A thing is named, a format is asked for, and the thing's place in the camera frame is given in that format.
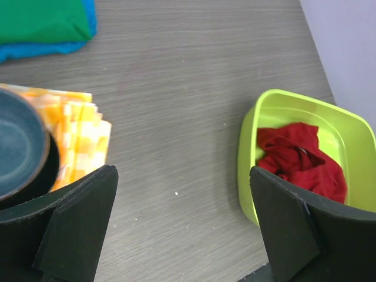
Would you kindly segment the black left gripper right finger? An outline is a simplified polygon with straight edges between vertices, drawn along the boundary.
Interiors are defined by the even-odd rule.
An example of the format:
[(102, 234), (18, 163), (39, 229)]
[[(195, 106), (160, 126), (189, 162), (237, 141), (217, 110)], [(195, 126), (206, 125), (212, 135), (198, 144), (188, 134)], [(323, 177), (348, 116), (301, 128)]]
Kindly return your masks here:
[(250, 188), (274, 281), (375, 281), (375, 213), (256, 166)]

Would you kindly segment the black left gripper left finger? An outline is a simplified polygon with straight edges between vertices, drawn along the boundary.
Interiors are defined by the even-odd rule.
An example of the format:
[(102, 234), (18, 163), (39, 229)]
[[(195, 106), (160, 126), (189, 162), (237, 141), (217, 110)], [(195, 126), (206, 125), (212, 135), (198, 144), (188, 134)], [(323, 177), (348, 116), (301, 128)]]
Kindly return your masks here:
[(104, 165), (1, 210), (1, 281), (93, 281), (118, 186)]

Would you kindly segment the red t-shirt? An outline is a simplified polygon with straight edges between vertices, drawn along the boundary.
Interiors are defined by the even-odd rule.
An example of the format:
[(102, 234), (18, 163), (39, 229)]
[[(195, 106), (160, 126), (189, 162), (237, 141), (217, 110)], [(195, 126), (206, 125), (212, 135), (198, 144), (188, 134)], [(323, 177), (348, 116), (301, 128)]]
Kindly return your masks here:
[(257, 165), (283, 180), (335, 202), (345, 203), (347, 184), (343, 169), (319, 149), (318, 127), (307, 123), (257, 131), (264, 156)]

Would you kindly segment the lime green plastic tub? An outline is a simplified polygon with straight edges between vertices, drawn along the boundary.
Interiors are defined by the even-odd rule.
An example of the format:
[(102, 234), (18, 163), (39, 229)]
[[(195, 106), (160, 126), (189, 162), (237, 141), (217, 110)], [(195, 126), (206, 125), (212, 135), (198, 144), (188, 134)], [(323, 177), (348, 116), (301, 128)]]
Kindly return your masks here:
[(318, 126), (319, 148), (343, 169), (346, 204), (375, 211), (375, 135), (362, 117), (327, 102), (281, 89), (265, 91), (247, 112), (240, 129), (237, 186), (240, 207), (258, 224), (250, 189), (250, 169), (263, 155), (256, 143), (260, 127), (304, 122)]

